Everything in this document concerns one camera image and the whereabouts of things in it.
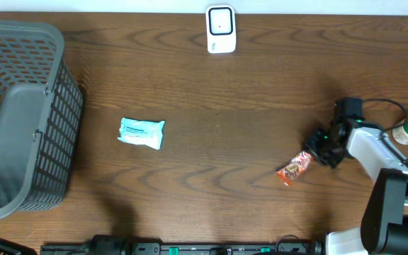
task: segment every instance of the robotic arm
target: robotic arm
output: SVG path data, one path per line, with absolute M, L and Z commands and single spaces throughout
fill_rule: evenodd
M 361 99 L 344 98 L 335 106 L 329 132 L 316 131 L 307 150 L 333 168 L 344 158 L 359 160 L 375 186 L 361 227 L 328 234 L 326 254 L 408 254 L 408 160 L 379 125 L 364 121 Z

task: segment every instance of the bottle label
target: bottle label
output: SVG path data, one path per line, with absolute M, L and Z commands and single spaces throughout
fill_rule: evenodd
M 408 134 L 405 132 L 404 127 L 396 127 L 392 133 L 396 142 L 400 143 L 401 145 L 408 145 Z

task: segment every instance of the wooden tabletop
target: wooden tabletop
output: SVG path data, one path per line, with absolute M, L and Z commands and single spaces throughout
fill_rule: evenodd
M 0 237 L 37 250 L 95 234 L 275 242 L 359 226 L 373 183 L 357 161 L 314 163 L 291 187 L 275 170 L 329 123 L 338 98 L 408 107 L 408 17 L 238 15 L 237 49 L 226 55 L 207 52 L 204 15 L 0 19 L 58 27 L 86 94 L 64 202 L 0 220 Z M 365 111 L 385 127 L 404 117 L 384 103 Z M 161 149 L 118 141 L 122 117 L 165 120 Z

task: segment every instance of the red snack packet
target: red snack packet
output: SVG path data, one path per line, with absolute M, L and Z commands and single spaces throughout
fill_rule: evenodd
M 308 168 L 312 160 L 311 154 L 301 151 L 289 164 L 278 170 L 275 175 L 278 176 L 285 185 L 290 186 L 292 182 Z

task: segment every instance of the basket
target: basket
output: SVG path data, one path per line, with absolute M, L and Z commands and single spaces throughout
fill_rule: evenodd
M 0 21 L 0 219 L 64 198 L 83 97 L 43 23 Z

